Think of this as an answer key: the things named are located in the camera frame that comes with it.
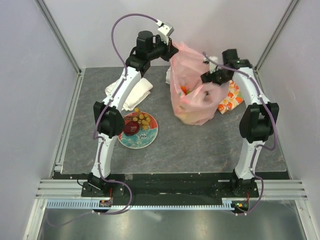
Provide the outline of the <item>pink plastic bag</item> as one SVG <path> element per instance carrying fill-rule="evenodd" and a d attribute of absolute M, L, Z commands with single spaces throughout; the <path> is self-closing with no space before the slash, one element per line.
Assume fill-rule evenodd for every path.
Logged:
<path fill-rule="evenodd" d="M 229 83 L 203 83 L 201 75 L 209 71 L 209 65 L 203 63 L 204 56 L 183 42 L 173 45 L 179 50 L 170 59 L 170 99 L 174 115 L 184 124 L 203 125 L 214 117 L 219 103 L 227 97 Z M 185 95 L 181 86 L 191 93 Z"/>

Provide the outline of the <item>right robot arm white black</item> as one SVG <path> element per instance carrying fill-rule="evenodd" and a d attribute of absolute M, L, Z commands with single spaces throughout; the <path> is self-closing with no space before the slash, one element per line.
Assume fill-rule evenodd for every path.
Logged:
<path fill-rule="evenodd" d="M 267 147 L 270 136 L 277 139 L 276 122 L 280 107 L 263 93 L 252 64 L 247 59 L 240 59 L 236 49 L 227 49 L 222 53 L 223 63 L 219 64 L 211 56 L 203 54 L 203 62 L 209 65 L 209 71 L 201 75 L 203 83 L 223 85 L 233 81 L 241 92 L 246 110 L 239 123 L 242 137 L 242 149 L 239 161 L 232 172 L 229 191 L 235 197 L 247 191 L 247 185 L 257 179 L 255 169 L 262 149 L 273 151 L 277 147 Z"/>

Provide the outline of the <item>brown longan bunch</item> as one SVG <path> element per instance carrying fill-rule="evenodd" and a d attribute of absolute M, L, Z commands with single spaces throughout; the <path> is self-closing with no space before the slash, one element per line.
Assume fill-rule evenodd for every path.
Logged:
<path fill-rule="evenodd" d="M 148 130 L 151 122 L 151 116 L 141 111 L 138 107 L 134 108 L 133 112 L 127 114 L 124 119 L 138 123 L 143 130 Z"/>

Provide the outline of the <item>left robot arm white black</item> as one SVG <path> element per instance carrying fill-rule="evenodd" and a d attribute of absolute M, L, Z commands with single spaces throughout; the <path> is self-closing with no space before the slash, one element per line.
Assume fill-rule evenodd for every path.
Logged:
<path fill-rule="evenodd" d="M 93 106 L 93 137 L 98 139 L 98 149 L 90 179 L 97 180 L 92 185 L 92 191 L 99 197 L 106 196 L 110 191 L 109 183 L 102 179 L 111 173 L 114 146 L 125 128 L 125 120 L 121 114 L 125 100 L 150 68 L 152 60 L 161 58 L 168 62 L 179 51 L 170 38 L 172 32 L 168 28 L 159 29 L 156 35 L 148 30 L 139 32 L 136 46 L 124 62 L 123 72 L 114 89 L 102 102 L 95 102 Z"/>

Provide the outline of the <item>dark red fake fruit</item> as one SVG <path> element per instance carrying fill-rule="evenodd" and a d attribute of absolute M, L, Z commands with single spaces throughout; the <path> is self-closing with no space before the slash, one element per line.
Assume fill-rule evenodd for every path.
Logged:
<path fill-rule="evenodd" d="M 135 121 L 129 121 L 128 123 L 125 124 L 123 133 L 126 136 L 133 136 L 137 134 L 140 130 L 140 125 L 135 122 Z"/>

